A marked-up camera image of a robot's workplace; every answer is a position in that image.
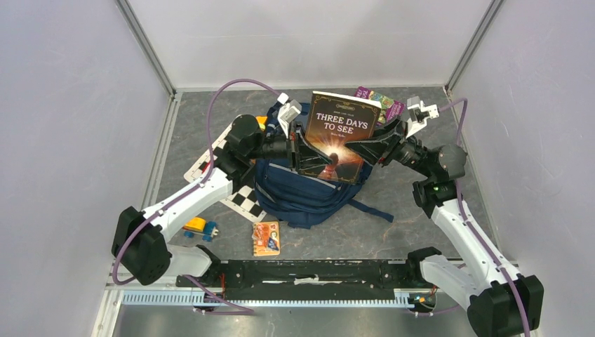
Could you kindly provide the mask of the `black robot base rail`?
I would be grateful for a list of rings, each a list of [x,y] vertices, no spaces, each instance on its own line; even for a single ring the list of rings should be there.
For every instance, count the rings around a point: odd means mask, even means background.
[[[227,300],[389,300],[433,287],[405,260],[221,260],[198,281]]]

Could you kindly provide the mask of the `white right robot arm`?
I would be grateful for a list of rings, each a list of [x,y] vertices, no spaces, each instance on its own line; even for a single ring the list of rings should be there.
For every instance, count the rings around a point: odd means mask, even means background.
[[[544,287],[535,276],[524,276],[499,252],[477,224],[460,191],[466,152],[456,143],[425,147],[400,121],[365,140],[346,144],[369,164],[396,161],[425,179],[413,183],[415,203],[447,236],[463,260],[454,266],[432,247],[408,255],[407,281],[433,284],[465,312],[477,336],[529,336],[538,328]]]

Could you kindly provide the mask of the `purple green paperback book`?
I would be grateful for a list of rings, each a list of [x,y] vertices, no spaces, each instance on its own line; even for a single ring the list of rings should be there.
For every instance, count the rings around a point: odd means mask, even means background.
[[[387,122],[400,117],[405,109],[405,105],[398,100],[394,100],[376,90],[359,86],[354,94],[357,98],[373,100],[381,104],[381,112],[378,117],[377,127],[384,126]]]

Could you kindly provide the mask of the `navy blue student backpack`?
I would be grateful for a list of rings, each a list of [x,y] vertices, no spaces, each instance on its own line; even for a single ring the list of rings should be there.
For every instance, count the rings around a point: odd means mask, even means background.
[[[373,167],[363,162],[354,184],[302,176],[290,169],[289,161],[256,159],[254,192],[262,209],[294,228],[309,229],[330,218],[343,206],[392,222],[392,214],[355,200],[371,175]]]

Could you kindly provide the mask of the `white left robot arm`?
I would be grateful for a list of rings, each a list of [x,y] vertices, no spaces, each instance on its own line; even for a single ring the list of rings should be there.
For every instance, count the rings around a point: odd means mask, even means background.
[[[129,206],[120,213],[111,248],[115,258],[112,281],[116,285],[138,281],[146,286],[164,276],[174,260],[203,254],[198,248],[171,251],[168,242],[194,216],[238,192],[252,179],[256,159],[287,159],[295,170],[332,162],[305,139],[294,121],[289,134],[268,136],[253,115],[237,116],[225,136],[223,150],[210,156],[199,178],[141,211]]]

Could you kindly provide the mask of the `sunset cover paperback book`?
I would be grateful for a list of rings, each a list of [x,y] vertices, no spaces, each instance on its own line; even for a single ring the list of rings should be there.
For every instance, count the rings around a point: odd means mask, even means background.
[[[381,111],[378,101],[313,91],[305,140],[330,161],[307,164],[300,173],[321,180],[355,184],[363,159],[345,144],[370,138]]]

